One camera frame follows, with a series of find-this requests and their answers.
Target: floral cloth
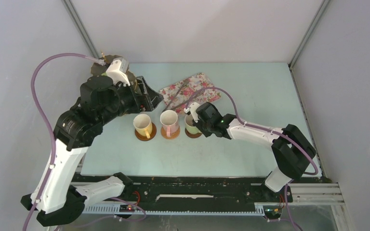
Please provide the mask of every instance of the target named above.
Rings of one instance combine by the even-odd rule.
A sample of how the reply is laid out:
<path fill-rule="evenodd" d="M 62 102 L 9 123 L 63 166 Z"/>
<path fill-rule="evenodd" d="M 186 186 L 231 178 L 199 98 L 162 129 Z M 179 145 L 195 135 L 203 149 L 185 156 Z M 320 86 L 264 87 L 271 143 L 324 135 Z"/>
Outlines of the floral cloth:
<path fill-rule="evenodd" d="M 185 78 L 172 85 L 169 85 L 166 88 L 159 90 L 159 92 L 161 95 L 164 96 L 165 105 L 168 105 L 170 101 L 173 100 L 168 110 L 174 110 L 178 114 L 185 114 L 184 108 L 186 107 L 186 103 L 184 104 L 184 102 L 189 100 L 189 98 L 192 96 L 192 94 L 195 91 L 205 88 L 205 87 L 214 87 L 214 85 L 209 80 L 209 78 L 206 76 L 206 74 L 199 73 L 191 77 Z M 213 102 L 220 98 L 221 98 L 221 95 L 219 91 L 213 90 L 213 89 L 207 89 L 203 93 L 199 94 L 197 97 L 193 98 L 192 102 L 197 102 L 202 105 L 205 102 Z"/>

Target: cup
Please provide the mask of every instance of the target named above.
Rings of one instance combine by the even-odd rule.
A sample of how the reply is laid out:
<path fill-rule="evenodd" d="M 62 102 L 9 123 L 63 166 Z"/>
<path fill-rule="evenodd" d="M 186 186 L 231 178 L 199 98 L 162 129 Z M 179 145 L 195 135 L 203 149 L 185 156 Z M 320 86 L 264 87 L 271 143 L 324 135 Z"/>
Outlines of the cup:
<path fill-rule="evenodd" d="M 137 115 L 134 118 L 134 128 L 141 136 L 147 137 L 147 139 L 151 138 L 152 133 L 152 123 L 151 118 L 146 114 Z"/>
<path fill-rule="evenodd" d="M 170 138 L 178 129 L 178 114 L 173 110 L 166 110 L 159 118 L 162 123 L 162 128 L 166 132 L 166 136 Z"/>
<path fill-rule="evenodd" d="M 186 130 L 191 134 L 191 135 L 196 135 L 198 133 L 201 133 L 197 127 L 193 125 L 194 118 L 192 115 L 186 115 L 185 116 L 185 127 Z"/>

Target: pink mug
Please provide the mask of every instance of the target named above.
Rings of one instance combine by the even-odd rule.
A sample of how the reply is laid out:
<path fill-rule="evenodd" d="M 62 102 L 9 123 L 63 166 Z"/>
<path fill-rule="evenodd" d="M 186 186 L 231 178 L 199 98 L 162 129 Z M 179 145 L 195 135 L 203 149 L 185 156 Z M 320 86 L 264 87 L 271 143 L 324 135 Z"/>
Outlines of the pink mug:
<path fill-rule="evenodd" d="M 168 138 L 179 129 L 178 114 L 173 110 L 166 110 L 163 112 L 159 120 L 162 123 L 162 127 L 167 132 Z"/>

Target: brown coaster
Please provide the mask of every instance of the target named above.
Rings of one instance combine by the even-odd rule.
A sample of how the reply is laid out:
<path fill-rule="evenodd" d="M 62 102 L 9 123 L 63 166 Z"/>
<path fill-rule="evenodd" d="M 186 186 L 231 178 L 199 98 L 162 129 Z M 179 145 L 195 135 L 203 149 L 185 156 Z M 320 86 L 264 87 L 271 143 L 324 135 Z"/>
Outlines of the brown coaster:
<path fill-rule="evenodd" d="M 155 126 L 155 124 L 154 123 L 152 123 L 152 132 L 151 132 L 151 134 L 149 134 L 149 136 L 150 136 L 150 138 L 148 139 L 146 136 L 142 136 L 142 135 L 140 135 L 139 133 L 138 133 L 138 131 L 137 130 L 135 130 L 134 129 L 134 131 L 135 131 L 135 136 L 139 139 L 139 140 L 141 140 L 141 141 L 150 141 L 150 140 L 152 140 L 152 138 L 154 138 L 155 137 L 155 135 L 156 135 L 156 133 L 157 133 L 157 127 Z"/>
<path fill-rule="evenodd" d="M 185 134 L 186 134 L 189 138 L 193 138 L 193 139 L 198 138 L 199 136 L 201 136 L 201 135 L 202 135 L 202 133 L 191 134 L 191 133 L 189 133 L 189 131 L 188 131 L 186 128 L 185 128 Z"/>
<path fill-rule="evenodd" d="M 161 127 L 161 135 L 162 137 L 166 138 L 167 140 L 173 140 L 179 136 L 179 133 L 181 132 L 181 128 L 178 128 L 178 130 L 171 134 L 171 137 L 167 136 L 167 131 L 164 129 L 164 127 Z"/>

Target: wooden coaster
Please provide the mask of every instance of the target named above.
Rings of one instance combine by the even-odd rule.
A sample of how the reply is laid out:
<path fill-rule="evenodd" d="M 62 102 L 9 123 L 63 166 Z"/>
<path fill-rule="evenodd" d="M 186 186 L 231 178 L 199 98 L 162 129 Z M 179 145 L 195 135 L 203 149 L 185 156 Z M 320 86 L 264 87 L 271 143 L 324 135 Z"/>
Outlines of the wooden coaster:
<path fill-rule="evenodd" d="M 149 134 L 149 136 L 150 136 L 149 139 L 146 136 L 140 135 L 137 130 L 134 129 L 134 131 L 135 131 L 135 136 L 137 137 L 137 139 L 139 139 L 141 141 L 150 141 L 150 140 L 152 140 L 152 138 L 155 137 L 155 135 L 157 133 L 157 127 L 155 126 L 154 123 L 152 123 L 152 132 L 151 132 L 151 134 Z"/>
<path fill-rule="evenodd" d="M 181 132 L 181 128 L 178 128 L 178 130 L 171 134 L 171 137 L 167 136 L 167 131 L 164 129 L 164 127 L 161 127 L 161 135 L 162 137 L 166 138 L 167 140 L 173 140 L 179 136 L 179 133 Z"/>
<path fill-rule="evenodd" d="M 193 139 L 198 138 L 198 137 L 200 137 L 200 136 L 202 135 L 202 133 L 191 134 L 191 133 L 189 133 L 189 131 L 188 131 L 186 128 L 185 128 L 185 134 L 186 134 L 189 138 L 193 138 Z"/>

